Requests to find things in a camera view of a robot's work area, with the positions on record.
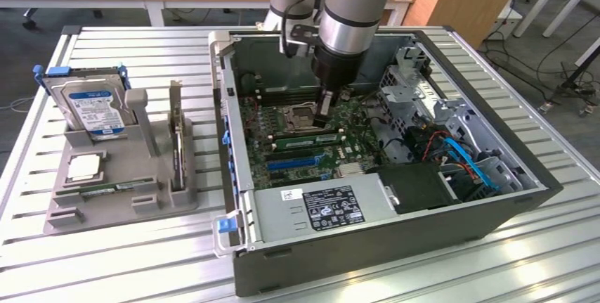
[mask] slotted aluminum surface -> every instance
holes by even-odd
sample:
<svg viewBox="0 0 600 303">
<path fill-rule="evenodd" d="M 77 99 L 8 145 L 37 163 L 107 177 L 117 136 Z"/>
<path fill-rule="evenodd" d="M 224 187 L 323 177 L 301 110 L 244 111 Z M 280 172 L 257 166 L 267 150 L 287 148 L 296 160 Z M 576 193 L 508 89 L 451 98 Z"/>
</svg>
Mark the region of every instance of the slotted aluminum surface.
<svg viewBox="0 0 600 303">
<path fill-rule="evenodd" d="M 123 62 L 131 85 L 148 88 L 163 119 L 169 80 L 183 81 L 195 124 L 200 208 L 193 214 L 65 236 L 41 233 L 64 120 L 43 92 L 7 170 L 0 195 L 0 299 L 9 302 L 591 302 L 600 299 L 600 186 L 583 160 L 500 76 L 436 27 L 423 30 L 497 114 L 564 183 L 537 209 L 483 240 L 245 299 L 235 296 L 231 259 L 211 251 L 211 219 L 224 211 L 211 100 L 208 30 L 216 27 L 85 27 L 63 36 L 52 65 Z M 443 81 L 439 68 L 433 78 Z M 452 85 L 440 85 L 448 96 Z"/>
</svg>

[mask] hard drive label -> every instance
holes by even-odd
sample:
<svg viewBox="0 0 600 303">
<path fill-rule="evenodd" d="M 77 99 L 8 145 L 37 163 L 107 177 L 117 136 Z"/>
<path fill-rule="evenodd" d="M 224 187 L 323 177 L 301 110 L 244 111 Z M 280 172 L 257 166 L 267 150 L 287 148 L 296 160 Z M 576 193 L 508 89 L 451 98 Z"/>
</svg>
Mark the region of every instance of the hard drive label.
<svg viewBox="0 0 600 303">
<path fill-rule="evenodd" d="M 324 231 L 365 222 L 351 186 L 307 192 L 303 197 L 313 230 Z"/>
<path fill-rule="evenodd" d="M 93 134 L 123 132 L 125 125 L 119 111 L 111 107 L 109 91 L 79 92 L 69 94 L 68 97 L 88 132 Z"/>
</svg>

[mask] hard drive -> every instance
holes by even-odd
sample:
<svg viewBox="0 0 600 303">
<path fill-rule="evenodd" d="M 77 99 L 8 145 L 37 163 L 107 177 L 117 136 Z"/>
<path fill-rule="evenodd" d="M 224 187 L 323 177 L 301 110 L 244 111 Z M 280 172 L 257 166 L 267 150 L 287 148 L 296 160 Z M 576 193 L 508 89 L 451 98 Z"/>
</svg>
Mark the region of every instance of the hard drive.
<svg viewBox="0 0 600 303">
<path fill-rule="evenodd" d="M 119 69 L 72 70 L 43 83 L 72 131 L 87 130 L 95 141 L 125 136 L 136 119 L 125 106 L 128 83 Z"/>
</svg>

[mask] motherboard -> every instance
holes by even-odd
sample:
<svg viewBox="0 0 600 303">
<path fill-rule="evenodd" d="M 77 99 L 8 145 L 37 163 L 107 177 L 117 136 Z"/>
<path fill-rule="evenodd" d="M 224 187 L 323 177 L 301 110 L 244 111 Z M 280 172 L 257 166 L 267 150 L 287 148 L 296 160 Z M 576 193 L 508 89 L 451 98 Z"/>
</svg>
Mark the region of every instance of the motherboard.
<svg viewBox="0 0 600 303">
<path fill-rule="evenodd" d="M 240 100 L 255 189 L 364 174 L 381 165 L 385 157 L 364 101 L 364 96 L 340 101 L 321 129 L 312 126 L 313 102 L 265 105 L 255 97 Z"/>
</svg>

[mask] white table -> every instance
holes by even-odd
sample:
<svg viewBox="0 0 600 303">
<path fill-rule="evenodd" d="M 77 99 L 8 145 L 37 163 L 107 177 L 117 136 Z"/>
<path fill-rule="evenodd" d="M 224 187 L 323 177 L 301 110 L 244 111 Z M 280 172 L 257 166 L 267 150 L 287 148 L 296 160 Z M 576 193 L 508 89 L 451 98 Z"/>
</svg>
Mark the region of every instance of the white table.
<svg viewBox="0 0 600 303">
<path fill-rule="evenodd" d="M 485 238 L 265 295 L 233 294 L 231 259 L 212 253 L 224 213 L 207 34 L 219 27 L 85 27 L 61 36 L 49 65 L 123 62 L 163 119 L 169 80 L 183 81 L 193 120 L 200 208 L 192 214 L 65 236 L 41 234 L 65 143 L 64 120 L 40 89 L 5 172 L 0 199 L 0 299 L 8 302 L 591 302 L 600 295 L 599 172 L 455 32 L 424 27 L 529 150 L 564 184 L 540 208 Z M 432 79 L 440 69 L 432 67 Z M 452 84 L 440 86 L 448 96 Z"/>
</svg>

